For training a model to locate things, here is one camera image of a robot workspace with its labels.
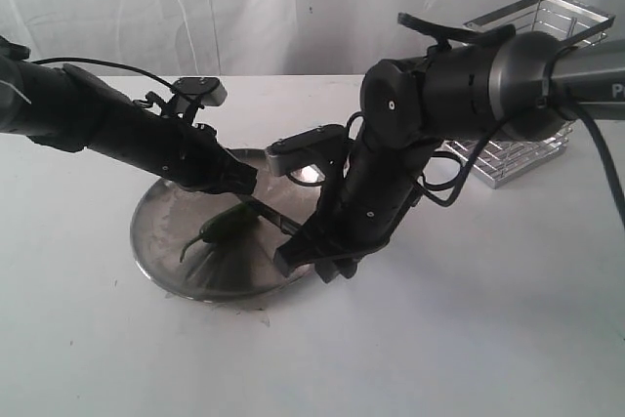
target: white table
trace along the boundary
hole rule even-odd
[[[226,77],[201,117],[226,146],[264,147],[345,122],[359,81]],[[622,174],[625,125],[603,128]],[[422,202],[354,279],[311,277],[251,312],[137,269],[128,227],[153,176],[12,136],[0,161],[0,415],[625,412],[625,237],[582,129],[503,188],[471,178],[450,209]]]

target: metal wire basket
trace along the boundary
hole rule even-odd
[[[562,45],[593,46],[607,38],[605,31],[614,23],[607,14],[576,0],[520,0],[502,9],[467,21],[465,26],[486,31],[511,23],[517,32],[545,31],[562,41]],[[492,188],[499,188],[566,150],[569,125],[542,142],[490,142],[481,153],[473,173]],[[447,142],[447,148],[464,161],[475,147],[474,141]]]

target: wire basket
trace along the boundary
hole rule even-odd
[[[614,23],[614,15],[584,5],[576,0],[520,0],[502,9],[467,21],[465,26],[486,31],[502,24],[513,24],[517,32],[545,31],[562,41],[562,45],[593,46],[607,38],[605,31]],[[490,142],[479,156],[473,173],[492,188],[499,188],[562,154],[568,144],[570,125],[542,142]],[[445,143],[465,162],[475,141]]]

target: white tabletop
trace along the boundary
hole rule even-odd
[[[359,81],[226,77],[201,117],[264,147],[345,122]],[[623,174],[625,126],[602,127]],[[141,274],[129,223],[155,177],[13,136],[0,161],[0,415],[623,415],[625,237],[581,128],[503,188],[421,202],[352,280],[311,277],[263,311]]]

